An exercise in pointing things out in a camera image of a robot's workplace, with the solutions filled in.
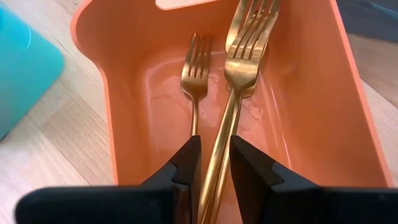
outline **orange plastic container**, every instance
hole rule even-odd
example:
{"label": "orange plastic container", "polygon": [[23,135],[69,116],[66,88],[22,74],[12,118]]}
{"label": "orange plastic container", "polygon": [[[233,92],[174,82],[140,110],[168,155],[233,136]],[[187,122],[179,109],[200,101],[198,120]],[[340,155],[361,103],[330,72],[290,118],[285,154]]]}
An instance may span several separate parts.
{"label": "orange plastic container", "polygon": [[[189,138],[180,74],[194,32],[215,38],[199,105],[205,173],[228,97],[224,43],[237,3],[162,10],[155,0],[89,0],[77,10],[72,37],[104,80],[117,184],[140,184]],[[242,138],[320,185],[392,185],[335,0],[281,0],[264,60],[243,101]],[[218,221],[241,222],[230,178]]]}

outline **wood grain surface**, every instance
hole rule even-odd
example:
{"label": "wood grain surface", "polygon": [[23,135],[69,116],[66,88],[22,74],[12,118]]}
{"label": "wood grain surface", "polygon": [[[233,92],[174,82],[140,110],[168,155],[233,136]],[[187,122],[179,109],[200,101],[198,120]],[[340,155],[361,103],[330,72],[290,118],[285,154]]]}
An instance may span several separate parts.
{"label": "wood grain surface", "polygon": [[[13,223],[17,200],[53,185],[112,184],[103,82],[74,46],[69,24],[82,0],[1,0],[57,46],[65,69],[0,142],[0,223]],[[198,0],[161,0],[162,7]],[[398,183],[398,45],[349,36],[379,138]]]}

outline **fork head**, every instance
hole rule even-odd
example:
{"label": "fork head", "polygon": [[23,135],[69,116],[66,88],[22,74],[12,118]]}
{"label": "fork head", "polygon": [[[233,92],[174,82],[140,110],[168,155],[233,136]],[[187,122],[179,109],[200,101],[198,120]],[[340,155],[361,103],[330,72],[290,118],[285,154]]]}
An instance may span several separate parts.
{"label": "fork head", "polygon": [[199,100],[207,94],[212,45],[212,38],[193,34],[181,75],[181,89],[193,100]]}
{"label": "fork head", "polygon": [[279,13],[279,0],[273,0],[268,11],[266,3],[263,1],[260,9],[249,18],[226,56],[225,78],[239,92],[256,83],[262,56]]}

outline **fork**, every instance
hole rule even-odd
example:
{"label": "fork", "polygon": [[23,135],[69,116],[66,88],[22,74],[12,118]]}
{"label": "fork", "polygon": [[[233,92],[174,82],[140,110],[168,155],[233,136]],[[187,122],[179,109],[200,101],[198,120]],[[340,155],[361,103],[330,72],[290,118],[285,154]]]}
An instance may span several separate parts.
{"label": "fork", "polygon": [[[249,18],[227,53],[224,74],[232,88],[211,156],[211,159],[219,159],[210,161],[203,183],[200,223],[216,221],[229,169],[229,139],[231,135],[236,134],[238,128],[241,99],[245,91],[256,83],[269,34],[279,13],[279,0],[272,1],[267,13],[263,12],[266,4],[267,0],[261,2],[259,10]],[[254,11],[253,7],[255,4],[252,3],[249,12]]]}
{"label": "fork", "polygon": [[198,104],[207,95],[207,79],[212,45],[212,38],[204,35],[197,37],[197,33],[194,33],[182,68],[181,90],[192,101],[191,136],[198,134]]}

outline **teal object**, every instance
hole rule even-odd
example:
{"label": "teal object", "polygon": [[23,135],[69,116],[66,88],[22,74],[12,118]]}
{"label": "teal object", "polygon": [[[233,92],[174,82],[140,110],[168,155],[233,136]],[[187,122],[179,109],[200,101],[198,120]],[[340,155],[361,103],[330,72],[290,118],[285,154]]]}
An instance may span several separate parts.
{"label": "teal object", "polygon": [[61,52],[0,5],[0,139],[54,83]]}

